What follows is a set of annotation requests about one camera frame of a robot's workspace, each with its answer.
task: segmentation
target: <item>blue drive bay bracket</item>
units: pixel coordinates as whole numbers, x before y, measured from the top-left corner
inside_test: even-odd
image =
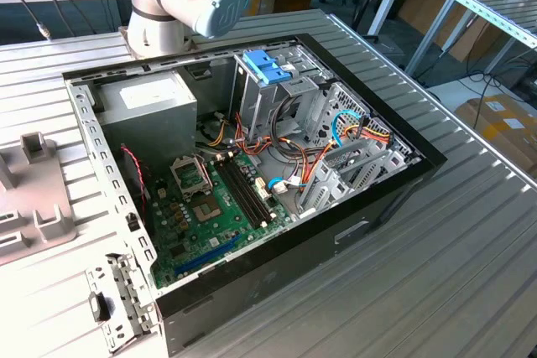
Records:
[[[291,78],[291,74],[283,71],[276,59],[271,58],[264,50],[245,52],[243,58],[265,84],[279,83]]]

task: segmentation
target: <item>aluminum table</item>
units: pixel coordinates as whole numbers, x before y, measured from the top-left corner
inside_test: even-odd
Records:
[[[202,48],[307,32],[448,162],[385,226],[180,356],[520,356],[537,340],[537,184],[334,16],[244,18]],[[130,60],[119,34],[0,48],[0,145],[54,139],[79,236],[0,267],[5,356],[108,356],[84,270],[121,251],[60,72]],[[121,357],[165,357],[158,335]]]
[[[537,0],[446,0],[407,65],[405,72],[408,75],[414,74],[456,3],[461,4],[467,10],[447,39],[443,49],[448,49],[456,41],[473,14],[485,19],[511,36],[502,50],[485,69],[485,73],[490,73],[516,41],[520,41],[532,49],[537,47]]]

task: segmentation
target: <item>ram slot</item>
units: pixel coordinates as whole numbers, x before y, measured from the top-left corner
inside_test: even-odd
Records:
[[[219,163],[216,171],[254,228],[257,229],[263,222],[268,223],[272,220],[269,211],[234,162]]]

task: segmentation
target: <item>metal shelf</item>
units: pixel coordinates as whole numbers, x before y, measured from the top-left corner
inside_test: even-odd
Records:
[[[506,34],[510,35],[513,39],[520,41],[526,46],[530,48],[535,48],[537,46],[537,0],[446,0],[446,3],[444,3],[444,6],[407,65],[405,72],[408,75],[414,74],[427,52],[427,49],[436,38],[436,35],[440,32],[453,5],[456,3],[461,4],[467,8],[468,11],[451,34],[450,38],[446,41],[444,49],[456,40],[456,37],[467,25],[468,20],[473,13],[484,18],[489,23],[495,25]],[[513,40],[509,41],[508,47],[513,43]],[[488,71],[499,62],[499,59],[505,54],[508,47],[502,49],[500,57],[495,60],[494,64],[487,68]]]

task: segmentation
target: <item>yellow wire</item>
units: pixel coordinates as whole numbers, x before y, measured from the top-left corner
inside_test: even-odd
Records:
[[[376,132],[373,129],[370,129],[369,127],[365,127],[364,129],[367,130],[368,132],[376,134],[377,136],[380,136],[380,137],[389,137],[389,134]]]
[[[348,132],[349,130],[356,129],[357,127],[360,127],[360,125],[352,125],[352,126],[346,127],[344,133],[347,134],[347,132]],[[373,133],[373,134],[376,134],[376,135],[378,135],[378,136],[380,136],[380,137],[389,137],[389,134],[381,133],[381,132],[376,132],[376,131],[374,131],[373,129],[370,129],[369,127],[363,127],[362,130],[367,130],[368,132]]]
[[[209,146],[215,147],[222,142],[222,140],[224,139],[224,126],[226,126],[226,123],[222,122],[222,126],[220,127],[220,133],[218,134],[218,137],[216,138],[214,142],[209,143]]]

